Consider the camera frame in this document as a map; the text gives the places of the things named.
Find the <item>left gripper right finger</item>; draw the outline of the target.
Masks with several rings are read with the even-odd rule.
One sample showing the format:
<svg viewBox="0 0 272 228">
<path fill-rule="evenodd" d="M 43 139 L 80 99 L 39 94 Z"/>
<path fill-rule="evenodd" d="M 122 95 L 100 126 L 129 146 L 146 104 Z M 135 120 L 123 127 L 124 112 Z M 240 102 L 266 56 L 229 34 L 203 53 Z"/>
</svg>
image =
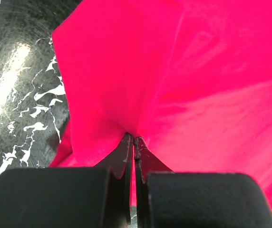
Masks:
<svg viewBox="0 0 272 228">
<path fill-rule="evenodd" d="M 259 185 L 242 173 L 174 172 L 135 138 L 140 228 L 272 228 Z"/>
</svg>

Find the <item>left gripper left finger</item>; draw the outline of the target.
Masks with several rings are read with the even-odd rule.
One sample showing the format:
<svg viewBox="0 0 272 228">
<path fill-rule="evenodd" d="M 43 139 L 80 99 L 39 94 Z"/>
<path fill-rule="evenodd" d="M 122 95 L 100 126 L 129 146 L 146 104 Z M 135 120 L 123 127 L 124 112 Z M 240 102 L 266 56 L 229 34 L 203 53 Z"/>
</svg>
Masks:
<svg viewBox="0 0 272 228">
<path fill-rule="evenodd" d="M 10 169 L 0 175 L 0 228 L 126 228 L 133 137 L 93 167 Z"/>
</svg>

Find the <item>red polo shirt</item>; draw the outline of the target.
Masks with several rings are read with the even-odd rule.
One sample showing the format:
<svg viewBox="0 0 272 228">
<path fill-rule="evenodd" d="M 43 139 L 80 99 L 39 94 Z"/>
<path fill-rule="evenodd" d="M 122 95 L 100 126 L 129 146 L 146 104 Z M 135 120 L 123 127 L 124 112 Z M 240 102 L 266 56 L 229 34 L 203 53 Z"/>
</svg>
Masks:
<svg viewBox="0 0 272 228">
<path fill-rule="evenodd" d="M 52 33 L 70 120 L 53 167 L 124 134 L 177 172 L 240 172 L 272 207 L 272 0 L 84 0 Z"/>
</svg>

